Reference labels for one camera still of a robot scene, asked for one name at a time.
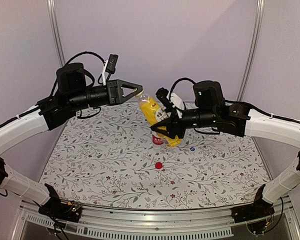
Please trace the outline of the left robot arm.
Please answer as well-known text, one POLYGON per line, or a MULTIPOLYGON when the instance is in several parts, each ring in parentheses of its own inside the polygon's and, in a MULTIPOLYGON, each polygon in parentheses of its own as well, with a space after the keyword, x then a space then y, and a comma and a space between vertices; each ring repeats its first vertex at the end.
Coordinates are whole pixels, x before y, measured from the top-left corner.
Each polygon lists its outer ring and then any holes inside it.
POLYGON ((0 189, 34 201, 53 217, 65 211, 54 188, 16 172, 1 156, 21 142, 63 125, 80 110, 120 105, 143 91, 141 85, 120 79, 87 85, 86 77, 95 79, 82 63, 64 65, 56 71, 56 93, 0 125, 0 189))

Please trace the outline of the pale yellow bottle cap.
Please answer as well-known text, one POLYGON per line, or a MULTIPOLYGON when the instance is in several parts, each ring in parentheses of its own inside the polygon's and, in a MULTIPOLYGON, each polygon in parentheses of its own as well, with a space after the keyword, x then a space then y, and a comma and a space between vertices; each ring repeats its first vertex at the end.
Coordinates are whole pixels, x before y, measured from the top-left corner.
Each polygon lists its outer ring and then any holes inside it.
POLYGON ((144 93, 144 90, 142 90, 141 92, 139 92, 138 94, 136 94, 135 97, 137 98, 137 97, 141 96, 143 93, 144 93))

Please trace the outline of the red bottle cap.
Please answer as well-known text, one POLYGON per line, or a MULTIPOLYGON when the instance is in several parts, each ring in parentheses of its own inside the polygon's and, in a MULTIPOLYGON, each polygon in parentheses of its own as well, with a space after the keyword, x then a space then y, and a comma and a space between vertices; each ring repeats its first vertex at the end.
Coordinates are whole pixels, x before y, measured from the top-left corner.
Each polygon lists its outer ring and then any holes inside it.
POLYGON ((163 164, 161 163, 161 162, 157 162, 156 164, 155 164, 155 168, 156 169, 162 169, 163 168, 163 164))

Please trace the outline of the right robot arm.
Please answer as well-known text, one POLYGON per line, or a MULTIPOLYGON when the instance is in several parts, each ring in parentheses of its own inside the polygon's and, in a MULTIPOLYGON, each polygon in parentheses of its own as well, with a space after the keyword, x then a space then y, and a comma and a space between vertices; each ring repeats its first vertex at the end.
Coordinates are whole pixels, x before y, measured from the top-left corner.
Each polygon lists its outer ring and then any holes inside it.
POLYGON ((181 109, 171 99, 172 91, 161 88, 157 98, 170 116, 151 126, 151 130, 171 139, 182 139, 186 129, 215 128, 217 132, 238 137, 258 137, 299 149, 297 157, 279 176, 261 186, 249 206, 252 218, 259 218, 275 203, 300 184, 300 120, 267 113, 242 101, 225 100, 219 82, 193 83, 195 108, 181 109))

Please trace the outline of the clear plastic bottle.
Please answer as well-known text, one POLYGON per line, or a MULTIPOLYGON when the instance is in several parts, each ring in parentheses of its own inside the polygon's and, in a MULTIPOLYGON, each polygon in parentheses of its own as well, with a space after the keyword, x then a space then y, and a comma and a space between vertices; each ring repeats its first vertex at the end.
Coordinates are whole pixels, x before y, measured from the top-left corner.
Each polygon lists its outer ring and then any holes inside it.
POLYGON ((188 144, 188 140, 189 140, 189 137, 187 134, 184 135, 182 141, 180 142, 180 144, 178 145, 180 148, 183 148, 185 147, 187 144, 188 144))

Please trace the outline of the yellow juice bottle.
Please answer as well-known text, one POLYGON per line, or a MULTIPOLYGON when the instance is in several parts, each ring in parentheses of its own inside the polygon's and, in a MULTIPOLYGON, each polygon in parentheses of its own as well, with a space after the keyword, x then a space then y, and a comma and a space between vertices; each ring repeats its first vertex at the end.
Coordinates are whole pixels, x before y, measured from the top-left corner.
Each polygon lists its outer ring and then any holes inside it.
MULTIPOLYGON (((149 94, 143 93, 138 97, 138 105, 150 126, 168 118, 168 114, 161 108, 155 99, 149 94)), ((173 148, 178 146, 182 139, 166 139, 166 147, 173 148)))

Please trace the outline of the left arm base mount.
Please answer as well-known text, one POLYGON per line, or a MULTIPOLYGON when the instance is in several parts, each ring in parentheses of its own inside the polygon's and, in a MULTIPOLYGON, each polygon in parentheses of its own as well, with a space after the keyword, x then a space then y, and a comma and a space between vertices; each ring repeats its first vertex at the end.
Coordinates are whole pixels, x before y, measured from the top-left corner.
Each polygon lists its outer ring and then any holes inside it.
POLYGON ((44 186, 48 190, 49 199, 45 204, 40 205, 38 213, 53 219, 78 223, 82 214, 82 205, 74 200, 70 200, 67 203, 62 202, 51 185, 45 183, 44 186))

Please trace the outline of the red cap water bottle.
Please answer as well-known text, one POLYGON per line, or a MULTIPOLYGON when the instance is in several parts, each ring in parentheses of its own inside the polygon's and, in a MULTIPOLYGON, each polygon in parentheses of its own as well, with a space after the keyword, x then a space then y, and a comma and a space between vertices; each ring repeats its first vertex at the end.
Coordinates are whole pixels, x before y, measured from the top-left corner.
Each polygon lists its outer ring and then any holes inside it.
POLYGON ((157 132, 152 131, 152 145, 155 149, 161 150, 167 146, 167 141, 164 137, 159 136, 157 132))

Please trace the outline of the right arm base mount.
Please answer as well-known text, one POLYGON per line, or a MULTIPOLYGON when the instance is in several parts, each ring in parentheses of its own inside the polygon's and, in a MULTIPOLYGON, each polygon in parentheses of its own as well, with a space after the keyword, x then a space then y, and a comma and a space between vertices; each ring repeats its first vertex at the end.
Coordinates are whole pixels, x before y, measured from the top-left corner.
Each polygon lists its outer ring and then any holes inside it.
POLYGON ((270 217, 269 220, 255 221, 247 225, 249 232, 254 235, 261 235, 267 231, 270 222, 273 220, 273 214, 275 213, 273 204, 267 203, 262 199, 265 186, 266 185, 263 184, 257 190, 252 203, 231 208, 231 217, 235 223, 270 217))

